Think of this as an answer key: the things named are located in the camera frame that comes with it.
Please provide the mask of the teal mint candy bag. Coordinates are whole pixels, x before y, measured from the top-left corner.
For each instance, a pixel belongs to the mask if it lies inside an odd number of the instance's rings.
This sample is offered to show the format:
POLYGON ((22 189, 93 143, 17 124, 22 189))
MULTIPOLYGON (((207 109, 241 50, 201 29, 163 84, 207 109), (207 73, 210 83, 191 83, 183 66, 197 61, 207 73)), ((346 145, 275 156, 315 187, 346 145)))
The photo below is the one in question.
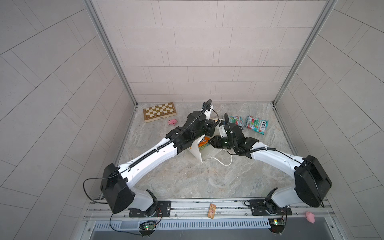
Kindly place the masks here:
POLYGON ((263 120, 257 117, 248 116, 246 121, 246 128, 264 135, 268 128, 268 124, 269 124, 268 120, 263 120))
POLYGON ((241 128, 244 128, 244 123, 241 116, 229 116, 230 123, 236 124, 241 128))

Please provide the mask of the white paper bag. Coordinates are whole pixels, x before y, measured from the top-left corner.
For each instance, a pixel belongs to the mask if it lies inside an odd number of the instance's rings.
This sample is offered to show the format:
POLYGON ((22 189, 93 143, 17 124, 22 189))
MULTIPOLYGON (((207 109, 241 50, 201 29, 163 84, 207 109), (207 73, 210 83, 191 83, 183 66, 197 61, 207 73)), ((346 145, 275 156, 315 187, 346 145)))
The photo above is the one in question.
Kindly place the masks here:
POLYGON ((224 164, 220 159, 218 159, 218 156, 224 149, 217 149, 214 148, 210 143, 208 146, 206 146, 203 149, 198 148, 199 142, 205 137, 203 135, 202 137, 198 138, 195 140, 192 145, 188 148, 188 151, 196 158, 198 159, 201 163, 207 160, 216 160, 218 163, 225 167, 229 167, 232 162, 233 162, 233 157, 231 156, 231 160, 228 164, 224 164))

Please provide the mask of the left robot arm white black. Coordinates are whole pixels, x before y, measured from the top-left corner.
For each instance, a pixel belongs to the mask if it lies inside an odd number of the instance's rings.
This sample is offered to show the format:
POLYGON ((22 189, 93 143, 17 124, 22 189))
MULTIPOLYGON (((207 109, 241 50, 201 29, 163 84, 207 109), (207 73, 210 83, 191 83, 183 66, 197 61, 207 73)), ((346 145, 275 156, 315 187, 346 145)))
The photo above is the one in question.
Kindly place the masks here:
POLYGON ((128 208, 140 210, 152 216, 158 208, 158 200, 150 191, 135 188, 136 183, 164 161, 184 150, 197 151, 204 137, 211 137, 218 122, 210 118, 212 108, 194 111, 182 127, 176 127, 154 147, 128 163, 110 164, 104 169, 101 191, 113 214, 128 208))

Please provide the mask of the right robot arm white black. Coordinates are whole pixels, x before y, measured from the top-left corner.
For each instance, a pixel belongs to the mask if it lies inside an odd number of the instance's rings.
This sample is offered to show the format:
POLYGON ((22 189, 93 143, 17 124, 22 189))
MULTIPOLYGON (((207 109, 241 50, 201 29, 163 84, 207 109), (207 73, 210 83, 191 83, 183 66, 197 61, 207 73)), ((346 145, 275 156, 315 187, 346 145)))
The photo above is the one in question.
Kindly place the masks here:
POLYGON ((243 129, 236 124, 224 126, 225 137, 214 136, 209 140, 216 149, 233 150, 239 157, 247 157, 266 163, 295 180, 295 184, 275 188, 264 200, 268 212, 273 215, 277 208, 285 208, 303 202, 310 207, 324 206, 323 200, 332 187, 332 181, 320 164, 311 155, 293 156, 269 147, 258 139, 245 137, 243 129))

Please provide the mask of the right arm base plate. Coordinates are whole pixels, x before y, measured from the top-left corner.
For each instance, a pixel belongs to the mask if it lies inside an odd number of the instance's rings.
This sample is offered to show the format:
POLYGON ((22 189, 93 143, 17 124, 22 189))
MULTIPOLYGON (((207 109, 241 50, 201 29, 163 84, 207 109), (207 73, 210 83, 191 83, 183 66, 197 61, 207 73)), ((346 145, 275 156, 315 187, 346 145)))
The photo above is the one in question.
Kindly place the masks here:
POLYGON ((291 216, 292 210, 289 206, 284 208, 278 207, 272 201, 265 199, 247 200, 244 202, 246 207, 249 207, 252 216, 291 216))

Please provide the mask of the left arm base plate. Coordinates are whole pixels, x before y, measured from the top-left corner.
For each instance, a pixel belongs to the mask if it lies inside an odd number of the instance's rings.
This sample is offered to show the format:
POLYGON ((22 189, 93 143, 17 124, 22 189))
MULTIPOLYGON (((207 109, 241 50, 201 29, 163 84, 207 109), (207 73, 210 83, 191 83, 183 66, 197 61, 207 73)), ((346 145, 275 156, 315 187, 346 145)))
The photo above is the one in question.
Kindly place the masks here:
POLYGON ((146 211, 130 209, 130 218, 169 217, 171 201, 155 201, 146 211))

